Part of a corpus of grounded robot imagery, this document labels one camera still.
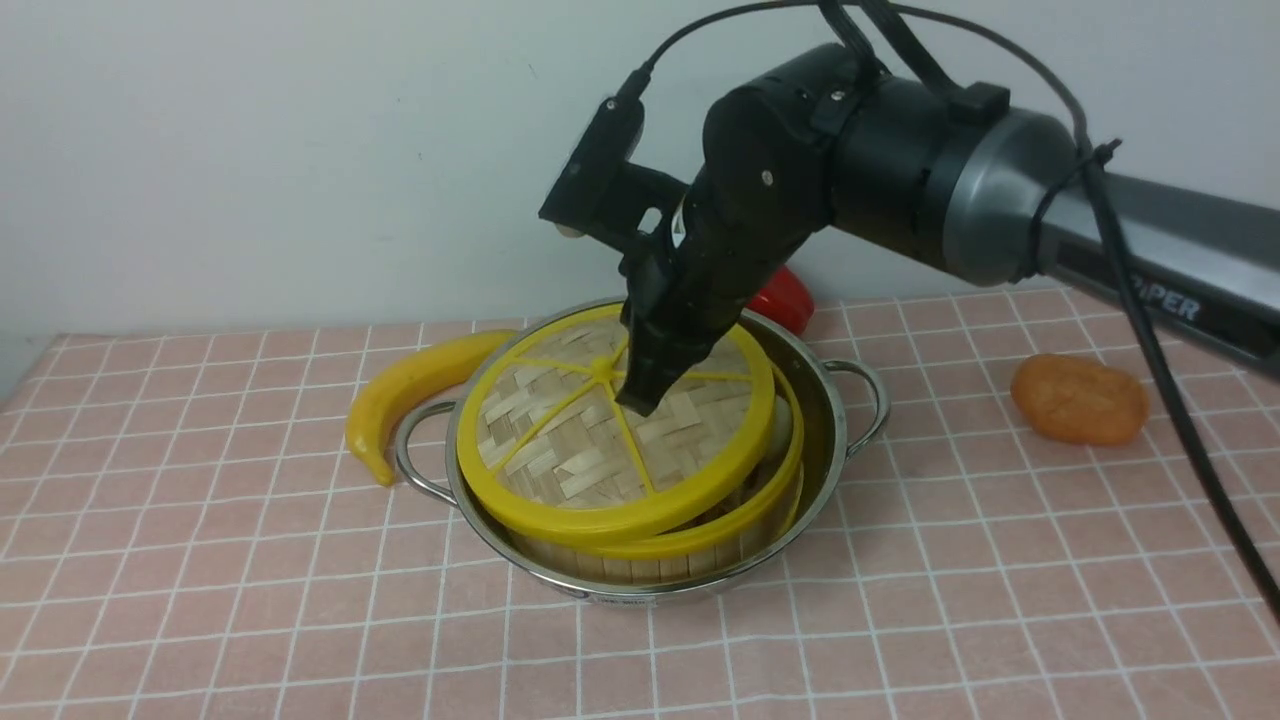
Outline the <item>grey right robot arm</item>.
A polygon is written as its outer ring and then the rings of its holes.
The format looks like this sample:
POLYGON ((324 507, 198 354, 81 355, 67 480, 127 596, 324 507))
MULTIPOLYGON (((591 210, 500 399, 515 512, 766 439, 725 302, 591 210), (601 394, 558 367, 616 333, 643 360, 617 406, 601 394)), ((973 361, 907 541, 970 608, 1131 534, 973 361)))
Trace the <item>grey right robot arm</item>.
POLYGON ((1129 251, 1117 277, 1085 191, 1098 161, 1059 120, 991 85, 943 100, 856 68, 827 44, 710 106, 701 169, 627 274, 626 409, 650 414, 828 227, 978 287, 1047 275, 1117 304, 1126 286, 1171 332, 1277 377, 1276 210, 1103 174, 1129 251))

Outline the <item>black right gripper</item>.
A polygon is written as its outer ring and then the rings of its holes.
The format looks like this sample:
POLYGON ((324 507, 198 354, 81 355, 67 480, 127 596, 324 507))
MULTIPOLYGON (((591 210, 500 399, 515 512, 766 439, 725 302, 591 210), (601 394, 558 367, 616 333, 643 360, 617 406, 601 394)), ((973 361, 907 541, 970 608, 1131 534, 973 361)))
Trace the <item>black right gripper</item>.
POLYGON ((614 401, 650 416, 701 363, 749 301, 829 224, 823 184, 755 170, 701 170, 658 249, 626 274, 628 357, 614 401))

